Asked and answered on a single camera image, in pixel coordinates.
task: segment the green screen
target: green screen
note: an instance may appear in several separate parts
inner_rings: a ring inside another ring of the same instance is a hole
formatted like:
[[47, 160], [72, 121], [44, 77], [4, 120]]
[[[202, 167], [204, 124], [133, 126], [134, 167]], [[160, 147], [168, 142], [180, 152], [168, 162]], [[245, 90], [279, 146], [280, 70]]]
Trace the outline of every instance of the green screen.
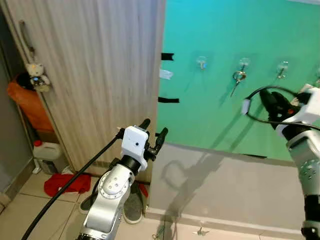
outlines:
[[[158, 103], [157, 130], [169, 129], [167, 142], [240, 154], [290, 160], [286, 140], [268, 124], [241, 115], [253, 90], [280, 85], [299, 91], [317, 81], [320, 67], [320, 6], [288, 0], [167, 0], [161, 61], [173, 77], [160, 79], [159, 96], [180, 103]], [[197, 64], [206, 57], [204, 70]], [[247, 77], [231, 91], [241, 58]], [[277, 66], [288, 61], [285, 78]], [[251, 113], [267, 119], [259, 95]]]

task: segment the wall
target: wall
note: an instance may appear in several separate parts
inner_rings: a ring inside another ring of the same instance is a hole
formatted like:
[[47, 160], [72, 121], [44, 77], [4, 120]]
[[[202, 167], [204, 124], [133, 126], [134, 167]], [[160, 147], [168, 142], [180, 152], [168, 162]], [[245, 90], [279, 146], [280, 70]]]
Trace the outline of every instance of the wall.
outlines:
[[[263, 123], [241, 115], [243, 99], [270, 84], [298, 91], [314, 84], [320, 64], [320, 6], [288, 0], [168, 0], [162, 61], [173, 72], [161, 79], [159, 96], [180, 103], [159, 103], [157, 131], [168, 127], [169, 143], [254, 154], [290, 161], [285, 140]], [[207, 68], [196, 64], [207, 57]], [[235, 85], [239, 60], [250, 58], [247, 78]], [[289, 62], [286, 78], [276, 79], [280, 61]], [[253, 100], [251, 113], [266, 119]]]
[[23, 70], [23, 65], [19, 64], [22, 62], [1, 11], [0, 32], [0, 192], [2, 192], [26, 166], [32, 154], [17, 106], [7, 94], [8, 81], [12, 75]]
[[175, 144], [165, 144], [154, 163], [149, 207], [292, 230], [304, 220], [291, 162]]

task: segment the black tape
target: black tape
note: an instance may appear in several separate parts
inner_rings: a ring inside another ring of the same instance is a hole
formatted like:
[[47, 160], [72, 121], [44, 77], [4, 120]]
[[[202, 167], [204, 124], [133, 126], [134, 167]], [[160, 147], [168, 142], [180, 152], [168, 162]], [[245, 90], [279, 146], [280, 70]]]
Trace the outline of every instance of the black tape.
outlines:
[[259, 159], [265, 159], [266, 156], [261, 156], [261, 155], [255, 155], [255, 154], [243, 154], [249, 157], [254, 157], [254, 158], [259, 158]]
[[166, 53], [166, 52], [162, 52], [161, 53], [161, 60], [164, 61], [173, 61], [174, 59], [172, 58], [174, 55], [174, 53]]
[[166, 98], [166, 97], [158, 97], [159, 103], [165, 103], [165, 104], [178, 104], [180, 103], [179, 98]]

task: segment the key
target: key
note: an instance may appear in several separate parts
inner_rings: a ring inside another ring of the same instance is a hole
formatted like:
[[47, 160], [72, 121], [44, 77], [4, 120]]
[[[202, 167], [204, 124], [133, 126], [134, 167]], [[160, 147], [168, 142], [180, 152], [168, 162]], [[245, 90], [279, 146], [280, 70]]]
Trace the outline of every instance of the key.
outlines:
[[202, 231], [202, 227], [198, 231], [194, 231], [193, 234], [197, 234], [198, 236], [205, 236], [209, 231]]
[[233, 90], [232, 90], [232, 92], [231, 92], [231, 95], [230, 95], [230, 98], [232, 97], [232, 95], [234, 94], [234, 92], [235, 92], [235, 90], [236, 90], [236, 88], [237, 88], [237, 86], [239, 85], [239, 83], [240, 83], [241, 81], [236, 81], [236, 83], [235, 83], [235, 86], [234, 86], [234, 88], [233, 88]]
[[238, 87], [239, 83], [242, 82], [245, 78], [246, 78], [246, 73], [244, 71], [236, 71], [232, 78], [236, 81], [235, 82], [235, 86], [231, 92], [230, 98], [232, 97], [232, 95], [234, 94], [236, 88]]

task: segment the red cap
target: red cap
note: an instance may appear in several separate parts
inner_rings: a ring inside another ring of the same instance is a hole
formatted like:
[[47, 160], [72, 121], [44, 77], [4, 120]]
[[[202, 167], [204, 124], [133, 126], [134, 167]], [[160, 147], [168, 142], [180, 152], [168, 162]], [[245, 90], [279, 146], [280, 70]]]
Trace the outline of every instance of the red cap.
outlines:
[[36, 141], [34, 141], [33, 145], [36, 146], [36, 147], [39, 147], [39, 146], [42, 145], [42, 141], [41, 140], [36, 140]]

